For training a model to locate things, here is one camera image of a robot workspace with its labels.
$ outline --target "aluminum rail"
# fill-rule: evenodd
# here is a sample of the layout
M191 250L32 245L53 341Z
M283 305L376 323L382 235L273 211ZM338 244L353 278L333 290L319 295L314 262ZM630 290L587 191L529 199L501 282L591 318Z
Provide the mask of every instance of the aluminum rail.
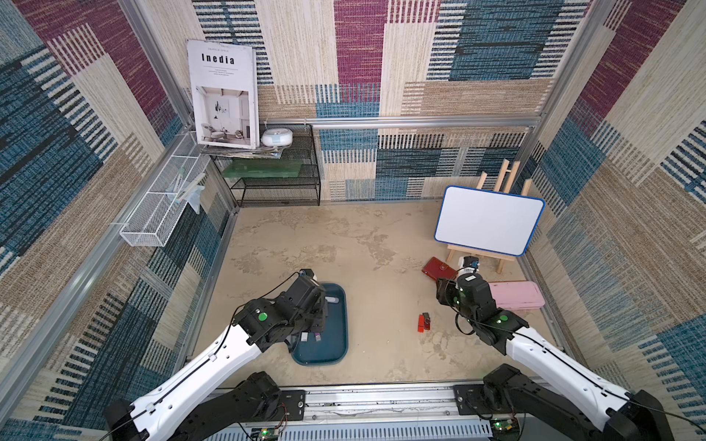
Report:
M538 114L461 116L377 116L370 118L267 118L267 124L311 124L332 128L429 128L429 127L530 127L539 124Z

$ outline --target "blue whiteboard border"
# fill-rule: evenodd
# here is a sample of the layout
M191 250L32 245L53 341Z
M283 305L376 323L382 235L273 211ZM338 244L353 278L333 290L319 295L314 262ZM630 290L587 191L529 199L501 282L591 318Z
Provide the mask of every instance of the blue whiteboard border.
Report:
M451 187L456 187L456 188L465 188L466 190L473 190L473 191L484 191L486 193L497 193L497 194L502 194L506 196L513 196L515 198L525 198L525 199L535 199L535 200L540 200L542 202L542 209L539 211L539 215L537 215L537 221L534 223L534 227L532 227L532 232L529 234L529 238L527 239L527 243L525 244L525 249L522 250L520 254L509 254L509 253L501 253L499 251L493 251L493 250L486 250L485 248L475 248L472 246L468 245L461 245L460 243L453 243L453 242L444 242L440 241L436 238L436 233L439 229L439 221L441 220L441 211L443 210L443 202L446 201L446 192L448 191L449 188ZM495 254L504 254L504 255L511 255L514 257L520 257L521 255L524 255L527 252L527 248L530 246L530 241L532 240L532 236L534 235L534 231L537 230L537 225L539 223L539 218L542 217L542 213L544 212L544 208L546 207L546 202L544 199L540 198L533 198L532 196L522 196L522 195L513 195L512 193L499 193L497 191L490 191L490 190L480 190L478 188L471 188L471 187L464 187L464 186L448 186L446 189L443 191L443 200L441 202L441 209L439 210L439 217L436 218L436 230L434 231L434 240L440 243L447 243L449 245L456 245L456 246L463 246L466 248L474 248L476 250L481 250L481 251L488 251L489 253L495 253Z

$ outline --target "white round device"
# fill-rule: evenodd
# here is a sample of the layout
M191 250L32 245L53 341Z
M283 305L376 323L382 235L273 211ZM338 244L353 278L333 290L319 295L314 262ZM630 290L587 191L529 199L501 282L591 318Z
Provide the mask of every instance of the white round device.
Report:
M294 137L288 128L269 128L263 132L262 142L268 147L291 145Z

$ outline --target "wooden easel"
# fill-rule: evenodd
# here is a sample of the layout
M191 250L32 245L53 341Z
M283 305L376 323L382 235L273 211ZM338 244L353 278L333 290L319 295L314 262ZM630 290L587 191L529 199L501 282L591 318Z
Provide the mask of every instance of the wooden easel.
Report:
M495 187L493 187L493 191L500 191L500 187L503 185L503 180L505 179L505 174L508 173L508 167L510 166L510 161L508 160L503 160L503 165L500 168L500 174L498 175L498 180L495 182ZM515 176L517 176L517 171L520 170L520 162L515 161L513 163L513 168L509 170L510 176L508 177L507 182L505 183L505 187L503 188L503 193L509 193L510 188L513 186L513 182L515 181ZM486 178L488 177L488 174L484 171L481 173L481 177L478 180L478 184L476 185L477 189L483 188L483 184L485 183ZM522 192L520 193L522 196L526 196L530 192L530 186L532 185L532 180L527 179L525 180L524 185L522 186ZM477 250L476 248L469 248L465 246L458 246L458 245L449 245L448 246L448 257L446 258L446 263L449 264L451 267L456 267L456 264L453 262L453 255L457 252L460 251L461 253L465 254L470 254L470 255L483 255L488 258L494 258L498 259L498 267L496 268L496 272L498 274L503 272L503 268L505 267L505 262L507 260L511 262L515 262L517 258L513 255L506 255L506 254L500 254L500 253L492 253L491 251L485 251L485 250Z

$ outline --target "stack of magazines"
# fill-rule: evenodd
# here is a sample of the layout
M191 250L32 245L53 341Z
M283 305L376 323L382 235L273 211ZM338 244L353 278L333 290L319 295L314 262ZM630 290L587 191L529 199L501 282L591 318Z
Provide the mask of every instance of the stack of magazines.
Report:
M231 158L269 158L279 159L282 156L282 151L289 147L268 147L260 144L256 149L244 149L237 147L221 147L219 145L203 145L201 146L201 154L212 156L224 156Z

